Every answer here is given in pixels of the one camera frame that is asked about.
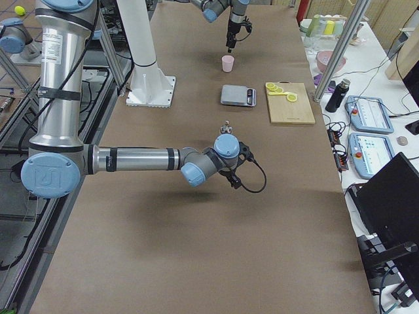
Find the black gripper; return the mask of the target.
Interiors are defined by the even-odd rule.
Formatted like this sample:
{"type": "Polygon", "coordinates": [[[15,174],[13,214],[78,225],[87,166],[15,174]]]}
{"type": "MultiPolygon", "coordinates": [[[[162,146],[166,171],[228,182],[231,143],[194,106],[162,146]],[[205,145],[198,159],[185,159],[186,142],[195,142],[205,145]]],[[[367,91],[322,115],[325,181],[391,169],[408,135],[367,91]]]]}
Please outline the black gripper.
{"type": "Polygon", "coordinates": [[[236,35],[240,32],[243,21],[244,16],[237,15],[234,12],[230,13],[226,34],[226,47],[228,48],[228,53],[231,53],[236,46],[236,35]]]}
{"type": "Polygon", "coordinates": [[[243,186],[241,179],[236,174],[236,170],[244,163],[244,162],[254,162],[255,158],[253,153],[250,151],[250,148],[245,145],[243,142],[239,142],[240,144],[240,151],[238,154],[238,159],[235,166],[232,167],[224,167],[218,171],[218,173],[227,178],[228,182],[230,183],[231,187],[241,187],[243,186]]]}

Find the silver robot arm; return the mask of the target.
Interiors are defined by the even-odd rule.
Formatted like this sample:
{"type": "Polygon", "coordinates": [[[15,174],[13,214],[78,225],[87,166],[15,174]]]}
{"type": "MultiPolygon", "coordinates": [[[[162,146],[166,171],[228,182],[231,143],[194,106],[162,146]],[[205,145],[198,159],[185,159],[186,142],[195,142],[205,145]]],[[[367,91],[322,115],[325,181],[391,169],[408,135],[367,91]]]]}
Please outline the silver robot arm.
{"type": "MultiPolygon", "coordinates": [[[[168,108],[175,77],[158,67],[145,1],[116,1],[132,58],[133,77],[127,105],[168,108]]],[[[228,51],[235,48],[242,27],[251,33],[246,16],[249,1],[190,1],[208,22],[230,8],[228,51]]],[[[256,164],[250,150],[226,124],[213,147],[98,147],[79,138],[82,62],[100,15],[100,1],[36,1],[35,17],[43,28],[41,80],[38,89],[37,133],[29,140],[29,157],[21,170],[25,188],[40,198],[68,195],[82,177],[99,171],[180,170],[191,186],[220,173],[235,189],[246,188],[236,168],[245,160],[256,164]]]]}
{"type": "Polygon", "coordinates": [[[212,23],[218,19],[218,17],[230,9],[228,26],[227,26],[227,41],[226,47],[228,48],[228,53],[231,53],[236,46],[237,42],[245,40],[252,32],[252,23],[249,18],[246,16],[247,6],[249,1],[245,0],[197,0],[191,1],[191,3],[200,9],[204,18],[212,23]],[[244,27],[247,31],[247,36],[243,39],[237,39],[236,36],[239,34],[241,28],[244,27]]]}

